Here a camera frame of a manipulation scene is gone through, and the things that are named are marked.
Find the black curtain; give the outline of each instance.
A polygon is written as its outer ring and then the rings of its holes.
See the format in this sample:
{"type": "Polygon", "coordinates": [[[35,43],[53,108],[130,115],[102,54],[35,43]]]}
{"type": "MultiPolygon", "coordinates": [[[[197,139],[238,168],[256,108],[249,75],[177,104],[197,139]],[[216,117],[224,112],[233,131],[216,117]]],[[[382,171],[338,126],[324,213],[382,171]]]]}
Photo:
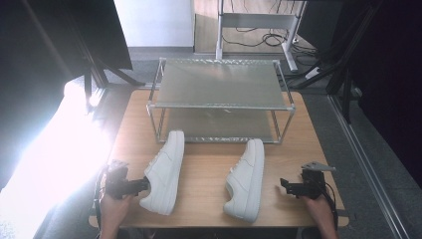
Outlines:
{"type": "Polygon", "coordinates": [[[131,69],[112,0],[0,2],[0,188],[57,110],[65,83],[90,68],[81,43],[107,65],[131,69]]]}
{"type": "Polygon", "coordinates": [[[422,14],[384,0],[356,50],[359,105],[422,186],[422,14]]]}

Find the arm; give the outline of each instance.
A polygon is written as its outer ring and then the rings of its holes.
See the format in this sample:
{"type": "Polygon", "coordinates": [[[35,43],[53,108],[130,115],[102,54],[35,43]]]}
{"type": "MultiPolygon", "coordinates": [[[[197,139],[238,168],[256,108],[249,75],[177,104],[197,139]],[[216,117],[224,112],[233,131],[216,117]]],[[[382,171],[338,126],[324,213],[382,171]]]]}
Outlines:
{"type": "Polygon", "coordinates": [[[334,220],[329,208],[328,202],[322,195],[312,200],[308,197],[301,197],[307,206],[307,210],[316,223],[320,235],[323,239],[338,239],[338,233],[335,230],[334,220]]]}
{"type": "Polygon", "coordinates": [[[120,224],[127,215],[133,195],[125,195],[123,199],[114,199],[107,193],[102,197],[102,229],[100,239],[115,239],[120,224]]]}

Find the sneaker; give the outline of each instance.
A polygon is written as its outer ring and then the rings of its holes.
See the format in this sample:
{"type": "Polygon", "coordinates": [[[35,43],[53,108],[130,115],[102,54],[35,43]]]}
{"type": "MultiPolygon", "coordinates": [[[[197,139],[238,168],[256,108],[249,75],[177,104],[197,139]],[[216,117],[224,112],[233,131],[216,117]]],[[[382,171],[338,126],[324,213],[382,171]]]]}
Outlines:
{"type": "Polygon", "coordinates": [[[144,172],[149,180],[150,192],[140,199],[141,207],[158,214],[170,215],[176,202],[183,151],[183,131],[171,131],[167,142],[144,172]]]}
{"type": "Polygon", "coordinates": [[[226,188],[232,199],[225,213],[248,222],[258,217],[264,173],[264,145],[260,139],[250,139],[246,150],[235,167],[230,168],[226,188]]]}

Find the glass panel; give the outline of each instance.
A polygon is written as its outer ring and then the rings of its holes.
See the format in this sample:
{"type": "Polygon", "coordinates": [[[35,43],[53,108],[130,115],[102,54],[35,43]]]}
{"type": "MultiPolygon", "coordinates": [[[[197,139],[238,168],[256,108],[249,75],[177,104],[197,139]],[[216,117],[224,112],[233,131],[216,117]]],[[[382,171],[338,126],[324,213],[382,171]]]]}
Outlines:
{"type": "Polygon", "coordinates": [[[285,110],[273,61],[167,59],[156,106],[285,110]]]}
{"type": "Polygon", "coordinates": [[[181,129],[188,141],[274,141],[270,112],[257,110],[170,109],[164,130],[181,129]]]}

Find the glass shelf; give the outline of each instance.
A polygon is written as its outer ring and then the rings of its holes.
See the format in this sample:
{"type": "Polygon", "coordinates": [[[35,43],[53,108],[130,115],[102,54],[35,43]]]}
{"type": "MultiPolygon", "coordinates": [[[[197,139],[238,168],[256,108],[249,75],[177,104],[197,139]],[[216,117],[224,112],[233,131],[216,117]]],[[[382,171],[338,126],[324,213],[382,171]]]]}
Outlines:
{"type": "Polygon", "coordinates": [[[278,61],[160,59],[147,103],[157,140],[181,129],[186,141],[281,142],[295,105],[277,72],[278,61]]]}

